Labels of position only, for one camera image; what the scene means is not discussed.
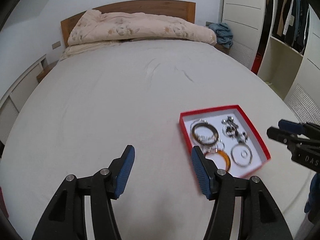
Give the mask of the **amber tortoiseshell bangle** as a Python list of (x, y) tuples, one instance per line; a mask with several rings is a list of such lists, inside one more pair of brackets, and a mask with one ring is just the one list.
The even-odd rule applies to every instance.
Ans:
[(206, 152), (204, 156), (206, 159), (212, 160), (218, 169), (223, 169), (228, 172), (231, 168), (231, 159), (223, 150)]

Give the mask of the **dark brown bangle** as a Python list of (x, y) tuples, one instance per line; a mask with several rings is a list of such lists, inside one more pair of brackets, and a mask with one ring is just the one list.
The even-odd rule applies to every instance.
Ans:
[(198, 122), (191, 128), (192, 138), (201, 145), (212, 146), (217, 143), (219, 133), (217, 129), (208, 123)]

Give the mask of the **red jewelry box tray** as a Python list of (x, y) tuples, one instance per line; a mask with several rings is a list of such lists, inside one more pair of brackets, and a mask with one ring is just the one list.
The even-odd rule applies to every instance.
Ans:
[[(216, 144), (204, 146), (198, 144), (192, 138), (191, 128), (198, 122), (211, 124), (217, 129), (219, 139)], [(260, 134), (238, 105), (183, 112), (180, 114), (179, 125), (189, 155), (191, 155), (191, 150), (194, 146), (199, 146), (204, 154), (223, 150), (231, 159), (231, 148), (234, 145), (245, 143), (249, 146), (253, 153), (251, 165), (245, 168), (238, 167), (231, 159), (231, 168), (228, 172), (235, 177), (244, 178), (261, 168), (271, 159), (271, 155)]]

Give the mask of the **white bed sheet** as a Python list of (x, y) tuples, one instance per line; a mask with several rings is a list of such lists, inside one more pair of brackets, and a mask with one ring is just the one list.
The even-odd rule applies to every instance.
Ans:
[(180, 114), (239, 105), (271, 160), (257, 170), (295, 235), (312, 172), (266, 130), (296, 117), (264, 81), (214, 47), (182, 40), (106, 46), (59, 62), (19, 113), (1, 159), (9, 220), (31, 239), (69, 174), (91, 176), (123, 153), (136, 158), (113, 203), (123, 239), (202, 239), (212, 202), (201, 193), (178, 125)]

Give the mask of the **blue crumpled clothing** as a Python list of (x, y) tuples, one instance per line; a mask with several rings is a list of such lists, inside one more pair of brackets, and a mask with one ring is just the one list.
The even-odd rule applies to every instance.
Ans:
[(230, 49), (233, 45), (233, 33), (227, 23), (211, 23), (208, 26), (215, 35), (217, 43), (226, 49)]

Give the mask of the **hanging dark clothes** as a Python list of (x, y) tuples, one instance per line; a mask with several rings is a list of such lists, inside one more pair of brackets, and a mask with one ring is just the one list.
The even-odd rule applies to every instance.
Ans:
[(309, 34), (307, 0), (278, 0), (272, 36), (303, 54)]

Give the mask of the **white low cabinet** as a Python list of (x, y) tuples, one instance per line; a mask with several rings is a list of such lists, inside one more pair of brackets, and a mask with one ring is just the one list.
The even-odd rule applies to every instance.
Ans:
[(48, 63), (46, 54), (44, 54), (19, 76), (1, 98), (0, 136), (3, 145), (6, 144), (10, 131), (25, 102), (39, 84), (37, 76), (46, 66), (48, 66)]

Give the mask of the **white wardrobe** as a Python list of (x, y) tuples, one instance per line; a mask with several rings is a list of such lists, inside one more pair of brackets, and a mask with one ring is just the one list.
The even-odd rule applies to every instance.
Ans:
[(301, 122), (319, 123), (319, 17), (311, 6), (303, 54), (272, 36), (278, 0), (223, 0), (229, 54), (264, 81)]

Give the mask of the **wooden nightstand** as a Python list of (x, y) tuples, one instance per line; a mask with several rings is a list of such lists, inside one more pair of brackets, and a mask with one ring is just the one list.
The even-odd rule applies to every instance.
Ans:
[(46, 66), (42, 72), (36, 77), (38, 83), (40, 83), (46, 76), (47, 74), (57, 65), (58, 61), (55, 61), (48, 66)]

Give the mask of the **beige floral duvet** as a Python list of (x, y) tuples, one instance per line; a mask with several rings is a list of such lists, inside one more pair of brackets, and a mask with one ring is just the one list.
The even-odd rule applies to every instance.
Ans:
[(64, 60), (76, 54), (121, 41), (146, 39), (178, 39), (217, 44), (213, 30), (178, 17), (124, 12), (102, 13), (88, 10), (78, 20), (68, 38), (68, 47), (60, 57)]

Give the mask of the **wooden headboard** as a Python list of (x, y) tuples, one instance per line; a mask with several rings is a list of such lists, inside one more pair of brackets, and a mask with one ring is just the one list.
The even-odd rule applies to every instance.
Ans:
[(132, 0), (111, 3), (94, 8), (101, 13), (124, 12), (178, 17), (190, 23), (195, 22), (196, 3), (180, 0)]

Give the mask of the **beige wall switch plate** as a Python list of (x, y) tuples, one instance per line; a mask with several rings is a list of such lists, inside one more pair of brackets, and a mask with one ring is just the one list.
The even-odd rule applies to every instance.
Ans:
[(54, 44), (52, 44), (52, 49), (59, 48), (60, 46), (61, 46), (61, 42), (60, 42), (60, 41), (57, 41), (57, 42), (55, 42)]

